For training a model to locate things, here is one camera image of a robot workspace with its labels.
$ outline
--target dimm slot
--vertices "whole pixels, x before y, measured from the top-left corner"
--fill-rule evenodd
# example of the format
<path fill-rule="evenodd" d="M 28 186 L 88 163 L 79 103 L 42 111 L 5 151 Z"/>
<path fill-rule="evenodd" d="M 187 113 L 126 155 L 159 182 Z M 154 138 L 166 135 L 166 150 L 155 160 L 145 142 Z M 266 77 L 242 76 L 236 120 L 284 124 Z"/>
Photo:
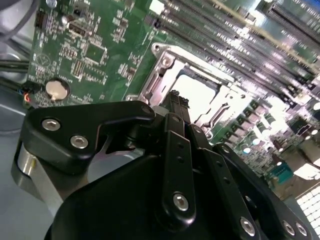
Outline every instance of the dimm slot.
<path fill-rule="evenodd" d="M 318 74 L 320 73 L 320 70 L 314 67 L 311 63 L 309 63 L 306 59 L 303 57 L 300 57 L 297 55 L 292 49 L 290 49 L 288 46 L 283 45 L 280 41 L 274 39 L 267 31 L 263 30 L 260 27 L 257 27 L 255 25 L 249 24 L 246 22 L 246 19 L 238 14 L 236 11 L 233 9 L 229 8 L 226 6 L 224 3 L 222 3 L 219 0 L 195 0 L 200 3 L 204 2 L 210 2 L 211 8 L 214 6 L 215 8 L 221 9 L 221 11 L 226 12 L 226 15 L 231 15 L 234 19 L 237 19 L 240 23 L 244 24 L 245 26 L 248 26 L 250 29 L 250 32 L 254 35 L 256 35 L 258 38 L 259 36 L 262 36 L 265 43 L 271 44 L 274 48 L 277 49 L 278 53 L 281 53 L 282 55 L 288 55 L 288 57 L 292 60 L 294 60 L 297 64 L 299 64 L 302 67 L 307 67 L 310 71 L 312 71 L 313 74 Z"/>
<path fill-rule="evenodd" d="M 195 15 L 195 13 L 193 12 L 192 9 L 188 9 L 188 7 L 183 7 L 182 4 L 178 4 L 177 5 L 181 11 L 183 11 L 184 13 L 187 13 L 188 16 L 194 16 L 196 17 L 197 20 L 199 20 L 199 22 L 201 22 L 201 24 L 204 24 L 204 26 L 200 26 L 202 27 L 202 29 L 204 29 L 205 27 L 210 27 L 211 29 L 214 29 L 215 31 L 219 32 L 220 34 L 223 34 L 225 37 L 229 38 L 231 41 L 233 41 L 235 38 L 235 32 L 233 32 L 233 35 L 230 34 L 228 31 L 226 31 L 225 29 L 221 28 L 219 25 L 214 24 L 212 21 L 209 21 L 208 19 L 205 19 L 204 17 L 200 16 L 200 15 Z M 177 11 L 175 8 L 171 9 L 170 14 L 172 14 L 174 11 L 176 13 L 176 15 L 179 15 L 180 11 Z M 286 75 L 288 78 L 290 79 L 295 79 L 298 76 L 296 74 L 291 73 L 290 71 L 287 70 L 286 67 L 283 67 L 282 64 L 278 65 L 278 64 L 274 64 L 274 62 L 270 62 L 270 58 L 265 57 L 264 55 L 262 55 L 261 53 L 257 52 L 254 48 L 250 47 L 248 44 L 245 44 L 243 41 L 241 42 L 241 46 L 246 48 L 246 50 L 250 50 L 250 54 L 251 54 L 251 58 L 248 57 L 247 54 L 243 54 L 241 53 L 241 51 L 239 51 L 237 48 L 234 48 L 235 51 L 238 51 L 242 56 L 242 58 L 245 58 L 247 61 L 249 62 L 254 62 L 255 65 L 261 65 L 264 66 L 266 63 L 269 63 L 270 65 L 273 65 L 275 67 L 275 69 L 277 69 L 277 71 L 279 72 L 279 74 L 277 75 Z"/>
<path fill-rule="evenodd" d="M 310 38 L 312 38 L 315 42 L 320 44 L 320 37 L 319 34 L 312 29 L 308 25 L 306 25 L 304 22 L 302 22 L 300 19 L 295 17 L 293 14 L 285 10 L 282 6 L 279 4 L 273 4 L 272 10 L 275 11 L 278 15 L 280 15 L 282 18 L 284 18 L 287 22 L 294 25 L 296 28 L 298 28 L 300 31 L 304 32 L 306 35 L 308 35 Z"/>
<path fill-rule="evenodd" d="M 268 11 L 266 15 L 280 24 L 286 31 L 288 31 L 293 37 L 297 38 L 302 44 L 306 44 L 312 51 L 320 55 L 320 46 L 309 36 L 304 34 L 302 31 L 286 21 L 273 10 Z"/>
<path fill-rule="evenodd" d="M 179 27 L 185 27 L 185 25 L 191 26 L 194 32 L 196 32 L 198 35 L 201 35 L 210 45 L 213 44 L 218 46 L 220 45 L 220 47 L 223 46 L 224 50 L 232 49 L 234 51 L 232 55 L 238 58 L 241 62 L 243 62 L 244 65 L 247 66 L 249 71 L 254 73 L 259 71 L 262 75 L 269 78 L 273 83 L 277 83 L 280 87 L 283 87 L 283 88 L 287 87 L 288 82 L 286 79 L 280 80 L 279 76 L 276 75 L 274 72 L 270 71 L 269 69 L 262 68 L 258 65 L 253 65 L 252 63 L 250 63 L 250 59 L 248 58 L 247 55 L 238 51 L 235 47 L 225 42 L 219 42 L 220 39 L 214 36 L 213 34 L 211 34 L 207 29 L 201 28 L 201 30 L 198 30 L 197 24 L 192 22 L 189 18 L 185 18 L 185 17 L 180 18 L 177 16 L 173 17 L 169 15 L 167 17 L 170 17 L 171 20 L 174 20 L 175 22 L 179 23 L 180 24 Z"/>
<path fill-rule="evenodd" d="M 248 40 L 246 38 L 241 37 L 237 32 L 235 32 L 235 30 L 232 27 L 227 26 L 225 22 L 221 21 L 220 18 L 226 19 L 225 21 L 229 21 L 232 25 L 234 25 L 235 27 L 237 27 L 239 29 L 243 28 L 244 25 L 234 21 L 232 18 L 223 14 L 218 9 L 214 8 L 213 5 L 209 5 L 206 1 L 203 1 L 203 0 L 196 0 L 196 1 L 203 4 L 203 7 L 210 8 L 210 11 L 212 11 L 213 14 L 208 14 L 208 12 L 206 12 L 203 8 L 200 8 L 194 4 L 191 4 L 189 1 L 174 0 L 174 1 L 172 1 L 172 3 L 177 5 L 183 11 L 188 9 L 189 13 L 193 13 L 193 14 L 197 13 L 198 15 L 202 16 L 203 19 L 206 19 L 206 22 L 210 22 L 211 24 L 216 25 L 217 27 L 219 27 L 223 31 L 229 32 L 229 35 L 233 34 L 233 35 L 239 36 L 247 48 L 250 48 L 253 51 L 260 54 L 259 59 L 264 58 L 265 62 L 272 59 L 273 63 L 276 63 L 278 65 L 278 67 L 282 68 L 286 72 L 284 74 L 287 74 L 287 75 L 291 74 L 291 78 L 295 78 L 297 76 L 297 72 L 295 72 L 292 69 L 290 69 L 289 67 L 287 67 L 288 60 L 286 60 L 286 59 L 288 58 L 288 55 L 286 53 L 280 51 L 279 49 L 276 49 L 275 46 L 271 45 L 269 42 L 262 40 L 261 38 L 255 36 L 253 34 L 250 34 L 250 38 L 252 40 Z M 268 48 L 271 48 L 271 49 L 274 49 L 275 51 L 277 51 L 279 53 L 279 55 L 281 55 L 282 61 L 279 60 L 278 58 L 274 57 L 273 55 L 269 54 L 268 52 L 266 52 L 263 48 L 255 45 L 255 42 L 258 42 L 258 41 L 264 41 L 264 44 L 267 45 Z M 308 69 L 305 69 L 305 67 L 306 67 L 305 65 L 300 65 L 300 66 L 303 67 L 305 71 L 309 72 L 310 74 L 313 74 Z"/>
<path fill-rule="evenodd" d="M 262 78 L 252 74 L 251 72 L 248 72 L 247 70 L 243 69 L 241 66 L 237 65 L 236 63 L 230 61 L 228 58 L 226 58 L 223 55 L 220 55 L 218 52 L 214 52 L 210 48 L 203 47 L 200 45 L 199 41 L 194 40 L 190 38 L 188 35 L 186 35 L 184 32 L 180 31 L 179 28 L 172 26 L 170 23 L 166 22 L 163 23 L 160 27 L 162 30 L 180 38 L 182 41 L 185 42 L 186 45 L 190 45 L 194 50 L 202 53 L 203 55 L 209 55 L 208 57 L 210 59 L 214 59 L 215 62 L 221 62 L 223 61 L 223 64 L 230 69 L 231 71 L 237 73 L 240 75 L 243 79 L 246 79 L 247 81 L 250 81 L 268 93 L 278 96 L 280 94 L 280 91 L 276 89 L 275 87 L 271 86 L 269 82 L 264 81 Z"/>

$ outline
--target ram slot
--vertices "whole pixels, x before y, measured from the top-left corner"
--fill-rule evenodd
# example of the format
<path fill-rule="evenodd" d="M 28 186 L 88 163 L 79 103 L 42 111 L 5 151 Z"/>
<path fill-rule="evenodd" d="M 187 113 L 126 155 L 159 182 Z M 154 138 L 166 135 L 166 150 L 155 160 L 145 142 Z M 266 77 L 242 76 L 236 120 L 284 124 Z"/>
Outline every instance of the ram slot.
<path fill-rule="evenodd" d="M 243 68 L 241 65 L 238 65 L 233 61 L 230 61 L 227 57 L 221 55 L 219 52 L 216 52 L 213 49 L 202 45 L 197 39 L 191 38 L 189 34 L 186 34 L 179 27 L 173 25 L 172 23 L 164 22 L 161 24 L 160 29 L 164 30 L 165 32 L 168 32 L 172 36 L 179 38 L 179 42 L 184 42 L 185 45 L 191 46 L 194 51 L 197 51 L 202 55 L 207 56 L 206 57 L 207 59 L 213 59 L 217 63 L 223 61 L 223 64 L 228 69 L 237 73 L 237 75 L 240 76 L 241 78 L 247 81 L 250 81 L 253 84 L 256 84 L 257 86 L 267 91 L 268 93 L 274 96 L 278 96 L 280 94 L 280 91 L 276 87 L 270 85 L 269 82 L 249 72 L 248 70 Z"/>
<path fill-rule="evenodd" d="M 231 26 L 226 24 L 226 21 L 222 21 L 223 18 L 226 18 L 225 16 L 217 15 L 217 9 L 213 8 L 212 10 L 214 11 L 214 14 L 208 14 L 206 11 L 203 10 L 203 8 L 200 8 L 194 4 L 191 4 L 188 1 L 182 1 L 182 0 L 173 0 L 171 2 L 174 4 L 174 6 L 180 8 L 181 11 L 187 13 L 188 15 L 193 15 L 196 16 L 199 21 L 203 22 L 205 25 L 210 26 L 211 28 L 214 28 L 214 26 L 219 28 L 219 32 L 224 34 L 225 36 L 228 36 L 229 38 L 234 38 L 235 35 L 238 36 L 238 38 L 242 41 L 241 45 L 243 45 L 245 48 L 248 50 L 251 50 L 253 53 L 255 53 L 254 61 L 256 62 L 257 59 L 260 60 L 260 64 L 264 65 L 268 62 L 271 62 L 271 65 L 275 65 L 274 67 L 278 68 L 278 70 L 281 72 L 282 75 L 286 75 L 290 79 L 295 79 L 298 77 L 297 72 L 294 70 L 290 69 L 287 66 L 287 58 L 288 56 L 284 53 L 284 56 L 282 56 L 282 60 L 284 61 L 281 62 L 278 58 L 272 56 L 270 53 L 266 52 L 263 50 L 261 47 L 255 45 L 254 42 L 257 41 L 262 41 L 262 39 L 258 39 L 257 37 L 252 38 L 252 40 L 248 40 L 246 38 L 241 37 L 239 34 L 237 34 L 235 31 L 236 28 L 240 28 L 239 25 L 235 25 L 233 22 L 231 23 Z M 171 11 L 178 11 L 174 6 L 171 6 L 172 9 Z"/>
<path fill-rule="evenodd" d="M 231 53 L 234 57 L 238 58 L 241 62 L 246 65 L 247 69 L 250 72 L 256 73 L 256 75 L 262 75 L 269 78 L 273 83 L 276 83 L 279 87 L 286 88 L 287 87 L 287 80 L 281 79 L 280 76 L 276 75 L 274 72 L 270 71 L 267 68 L 260 67 L 259 65 L 254 65 L 251 63 L 251 58 L 248 57 L 244 52 L 237 50 L 235 47 L 229 45 L 228 43 L 222 41 L 221 38 L 217 37 L 213 34 L 212 31 L 207 30 L 204 27 L 199 27 L 199 25 L 191 20 L 191 18 L 185 18 L 184 16 L 172 16 L 168 15 L 167 18 L 179 23 L 179 26 L 189 26 L 193 29 L 193 31 L 198 35 L 204 38 L 207 41 L 207 45 L 215 45 L 222 48 L 224 51 L 233 50 Z"/>
<path fill-rule="evenodd" d="M 282 18 L 279 14 L 277 14 L 273 10 L 269 10 L 266 15 L 280 24 L 288 33 L 290 33 L 294 38 L 297 38 L 301 43 L 306 44 L 308 47 L 311 48 L 316 54 L 320 55 L 320 46 L 312 40 L 309 36 L 304 34 L 290 22 L 286 21 Z"/>
<path fill-rule="evenodd" d="M 180 11 L 174 7 L 170 10 L 171 14 L 179 15 L 181 12 L 183 12 L 184 14 L 187 14 L 188 16 L 191 16 L 191 17 L 193 16 L 199 22 L 201 22 L 201 23 L 199 23 L 199 27 L 201 27 L 201 29 L 205 29 L 205 28 L 209 27 L 209 28 L 219 32 L 221 35 L 229 38 L 230 41 L 235 40 L 235 32 L 230 33 L 228 31 L 226 31 L 224 28 L 222 28 L 219 25 L 212 22 L 213 19 L 209 20 L 205 17 L 202 17 L 198 12 L 194 12 L 194 8 L 190 9 L 188 6 L 185 6 L 180 3 L 175 3 L 175 2 L 176 1 L 173 1 L 172 3 L 174 3 L 175 6 L 179 7 Z M 241 47 L 244 47 L 247 53 L 241 52 L 238 48 L 233 48 L 233 49 L 235 51 L 239 52 L 241 58 L 245 58 L 246 61 L 251 62 L 250 63 L 251 65 L 252 65 L 252 62 L 255 63 L 256 66 L 254 68 L 257 68 L 257 66 L 259 66 L 259 65 L 260 66 L 265 66 L 265 65 L 274 66 L 274 68 L 277 70 L 276 74 L 279 76 L 285 76 L 285 77 L 283 77 L 285 80 L 286 79 L 295 79 L 298 77 L 297 74 L 293 74 L 291 71 L 288 71 L 287 68 L 283 67 L 282 64 L 281 65 L 275 64 L 273 61 L 270 61 L 269 57 L 265 57 L 264 55 L 262 55 L 261 53 L 256 51 L 254 48 L 252 48 L 249 44 L 246 44 L 245 41 L 243 41 L 242 39 L 240 39 L 240 40 L 241 40 Z M 268 74 L 272 75 L 273 74 L 272 70 L 269 71 Z"/>
<path fill-rule="evenodd" d="M 311 39 L 313 39 L 316 43 L 320 44 L 320 37 L 319 34 L 312 29 L 308 25 L 306 25 L 304 22 L 299 20 L 297 17 L 295 17 L 293 14 L 285 10 L 282 6 L 278 4 L 272 5 L 272 10 L 280 15 L 282 18 L 284 18 L 287 22 L 294 25 L 297 29 L 302 31 L 304 34 L 308 35 Z"/>
<path fill-rule="evenodd" d="M 177 0 L 181 3 L 184 3 L 188 6 L 192 6 L 192 3 L 190 3 L 189 1 L 185 1 L 185 0 Z M 208 11 L 210 11 L 213 15 L 218 14 L 217 12 L 219 12 L 219 17 L 220 19 L 225 19 L 226 22 L 231 23 L 232 25 L 238 27 L 238 28 L 243 28 L 245 27 L 245 25 L 243 25 L 242 23 L 234 20 L 232 17 L 230 17 L 230 15 L 222 10 L 219 10 L 220 8 L 218 6 L 216 6 L 213 2 L 208 0 L 193 0 L 193 2 L 195 3 L 199 3 L 201 5 L 201 7 L 193 7 L 193 10 L 197 10 L 197 13 L 199 15 L 206 15 L 208 16 L 209 14 L 205 11 L 205 9 L 207 9 Z M 220 19 L 216 19 L 214 22 L 217 24 L 222 25 L 223 28 L 227 29 L 227 25 L 222 22 Z M 260 34 L 257 32 L 250 32 L 249 34 L 249 38 L 250 39 L 245 39 L 243 38 L 244 42 L 248 45 L 251 45 L 253 48 L 255 48 L 255 50 L 259 50 L 259 52 L 261 52 L 263 55 L 265 56 L 269 56 L 270 58 L 272 58 L 273 62 L 278 63 L 279 65 L 285 65 L 287 66 L 287 62 L 291 62 L 293 61 L 295 64 L 297 64 L 297 66 L 303 68 L 303 70 L 305 70 L 306 72 L 308 72 L 309 74 L 315 76 L 315 73 L 312 69 L 309 68 L 308 65 L 305 65 L 302 61 L 300 61 L 297 58 L 292 57 L 291 55 L 288 55 L 287 52 L 281 50 L 279 47 L 277 47 L 276 45 L 273 44 L 273 42 L 270 42 L 266 39 L 262 39 L 260 37 Z M 271 51 L 265 51 L 264 49 L 262 49 L 259 46 L 256 46 L 255 43 L 256 42 L 260 42 L 263 41 L 263 44 L 268 48 L 268 49 L 272 49 L 272 52 L 277 52 L 278 55 L 281 56 L 281 59 L 278 59 L 276 57 L 274 57 L 273 55 L 270 55 L 269 52 Z"/>

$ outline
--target green circuit board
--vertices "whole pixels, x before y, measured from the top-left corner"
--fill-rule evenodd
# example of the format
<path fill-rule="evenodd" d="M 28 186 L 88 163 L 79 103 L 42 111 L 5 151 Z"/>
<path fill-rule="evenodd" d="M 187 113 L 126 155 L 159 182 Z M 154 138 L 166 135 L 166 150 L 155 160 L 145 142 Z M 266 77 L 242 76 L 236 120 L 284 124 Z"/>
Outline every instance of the green circuit board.
<path fill-rule="evenodd" d="M 37 103 L 43 107 L 104 103 L 123 101 L 127 95 L 137 95 L 156 61 L 150 50 L 153 42 L 176 44 L 196 54 L 199 53 L 193 50 L 188 39 L 164 33 L 145 23 L 145 17 L 154 14 L 149 10 L 151 2 L 151 0 L 61 0 L 58 1 L 56 8 L 51 9 L 46 1 L 41 1 L 40 9 L 45 15 L 45 20 L 37 19 L 43 22 L 39 23 L 40 27 L 36 28 L 34 34 L 33 58 L 28 79 L 45 85 L 52 78 L 60 78 L 70 86 L 70 94 L 63 101 L 51 101 L 42 91 L 34 96 Z M 203 1 L 189 0 L 189 2 L 201 6 Z M 252 9 L 257 5 L 255 2 L 243 0 L 235 4 L 234 1 L 226 1 L 224 4 L 233 10 L 240 5 Z M 77 3 L 87 5 L 86 14 L 89 17 L 86 27 L 92 31 L 90 36 L 80 36 L 63 26 L 62 17 L 73 14 Z M 293 11 L 298 11 L 299 8 L 301 6 L 297 5 Z M 204 11 L 210 13 L 211 10 L 204 9 Z M 203 22 L 196 24 L 199 27 L 203 26 Z M 281 26 L 277 23 L 266 18 L 261 27 L 269 30 L 279 41 L 286 40 L 285 35 L 278 34 L 281 32 Z M 181 24 L 179 30 L 186 35 L 195 36 L 197 41 L 205 42 L 188 26 L 184 27 Z M 217 36 L 219 31 L 212 29 L 211 33 Z M 263 41 L 256 44 L 266 48 Z M 309 48 L 299 48 L 299 42 L 294 48 L 310 65 L 316 59 L 315 53 Z M 291 69 L 297 67 L 296 62 L 289 58 L 285 64 Z"/>
<path fill-rule="evenodd" d="M 155 2 L 161 11 L 151 7 Z M 256 100 L 266 100 L 292 80 L 309 82 L 320 73 L 320 45 L 305 44 L 306 35 L 290 32 L 283 22 L 270 18 L 268 2 L 58 0 L 57 6 L 50 8 L 42 0 L 27 76 L 42 89 L 30 98 L 40 107 L 51 107 L 137 97 L 157 62 L 152 44 L 165 43 L 180 46 L 230 75 Z M 320 15 L 309 5 L 293 0 L 273 3 L 299 19 L 306 29 L 317 34 L 320 31 Z M 67 84 L 65 99 L 48 95 L 46 84 L 52 79 Z M 283 118 L 304 116 L 319 127 L 307 108 Z M 211 143 L 224 140 L 244 109 L 237 109 L 214 125 Z M 301 142 L 293 133 L 274 134 L 287 145 Z M 249 155 L 243 155 L 238 146 L 234 150 L 263 175 L 273 167 L 266 148 L 270 143 L 253 146 Z"/>

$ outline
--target metal screw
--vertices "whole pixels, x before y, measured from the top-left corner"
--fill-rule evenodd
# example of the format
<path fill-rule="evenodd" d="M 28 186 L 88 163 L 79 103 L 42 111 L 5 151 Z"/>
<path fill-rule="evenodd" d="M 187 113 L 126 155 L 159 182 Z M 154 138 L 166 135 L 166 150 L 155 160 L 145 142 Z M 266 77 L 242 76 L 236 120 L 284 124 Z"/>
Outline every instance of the metal screw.
<path fill-rule="evenodd" d="M 200 127 L 198 127 L 198 126 L 194 126 L 194 130 L 197 132 L 197 133 L 202 133 L 202 130 L 201 130 L 201 128 Z"/>
<path fill-rule="evenodd" d="M 169 68 L 172 65 L 172 61 L 168 57 L 164 57 L 162 60 L 162 65 L 165 66 L 166 68 Z"/>
<path fill-rule="evenodd" d="M 88 140 L 84 136 L 80 135 L 71 137 L 70 143 L 77 149 L 85 149 L 89 144 Z"/>
<path fill-rule="evenodd" d="M 250 235 L 251 237 L 253 237 L 254 235 L 256 235 L 256 230 L 255 227 L 252 225 L 252 223 L 246 219 L 245 217 L 241 217 L 240 218 L 240 224 L 241 227 L 243 228 L 243 230 Z"/>
<path fill-rule="evenodd" d="M 189 208 L 188 200 L 180 193 L 176 193 L 173 196 L 173 203 L 180 211 L 187 211 Z"/>
<path fill-rule="evenodd" d="M 230 153 L 229 149 L 228 149 L 225 145 L 222 145 L 221 148 L 222 148 L 222 150 L 225 151 L 227 154 Z"/>
<path fill-rule="evenodd" d="M 51 9 L 55 9 L 58 4 L 57 0 L 45 0 L 45 3 Z"/>
<path fill-rule="evenodd" d="M 48 131 L 57 131 L 60 129 L 61 125 L 57 120 L 49 118 L 42 122 L 42 127 Z"/>
<path fill-rule="evenodd" d="M 299 232 L 303 235 L 303 236 L 307 236 L 307 231 L 305 230 L 305 228 L 298 222 L 295 223 L 296 227 L 298 228 Z"/>
<path fill-rule="evenodd" d="M 295 230 L 292 228 L 292 226 L 287 223 L 286 221 L 283 221 L 282 222 L 283 226 L 284 226 L 284 229 L 292 236 L 294 236 L 296 233 L 295 233 Z"/>

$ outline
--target capacitor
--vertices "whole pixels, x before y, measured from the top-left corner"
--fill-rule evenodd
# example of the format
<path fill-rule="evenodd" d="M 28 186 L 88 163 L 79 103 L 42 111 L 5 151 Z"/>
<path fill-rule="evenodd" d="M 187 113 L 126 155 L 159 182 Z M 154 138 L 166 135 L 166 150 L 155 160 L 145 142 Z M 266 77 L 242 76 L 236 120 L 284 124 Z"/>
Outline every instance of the capacitor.
<path fill-rule="evenodd" d="M 313 105 L 313 110 L 319 110 L 320 109 L 320 101 L 317 101 L 314 105 Z"/>
<path fill-rule="evenodd" d="M 280 144 L 280 142 L 278 140 L 274 140 L 272 141 L 274 147 L 279 151 L 279 153 L 282 153 L 284 151 L 284 148 L 282 147 L 282 145 Z"/>
<path fill-rule="evenodd" d="M 311 134 L 311 135 L 316 135 L 318 133 L 318 130 L 311 126 L 309 129 L 308 129 L 308 133 Z"/>
<path fill-rule="evenodd" d="M 266 114 L 265 120 L 268 122 L 268 124 L 270 124 L 272 128 L 275 128 L 277 126 L 277 120 L 271 114 Z"/>
<path fill-rule="evenodd" d="M 304 140 L 309 140 L 311 138 L 311 135 L 308 131 L 305 131 L 301 134 L 301 137 L 303 137 Z"/>
<path fill-rule="evenodd" d="M 251 148 L 250 148 L 249 145 L 246 144 L 246 143 L 241 144 L 240 147 L 241 147 L 241 150 L 242 150 L 242 152 L 243 152 L 244 154 L 249 154 L 249 153 L 251 152 Z"/>
<path fill-rule="evenodd" d="M 269 135 L 270 131 L 266 128 L 266 126 L 262 122 L 258 122 L 256 126 L 263 136 Z"/>
<path fill-rule="evenodd" d="M 250 141 L 252 142 L 252 145 L 258 145 L 261 140 L 257 137 L 257 135 L 252 131 L 250 134 L 249 134 L 249 138 L 250 138 Z"/>
<path fill-rule="evenodd" d="M 280 166 L 283 163 L 283 160 L 279 156 L 277 156 L 276 154 L 272 153 L 271 157 L 272 157 L 272 161 L 275 165 Z"/>
<path fill-rule="evenodd" d="M 45 91 L 52 101 L 64 100 L 70 93 L 70 87 L 62 79 L 52 78 L 45 84 Z"/>

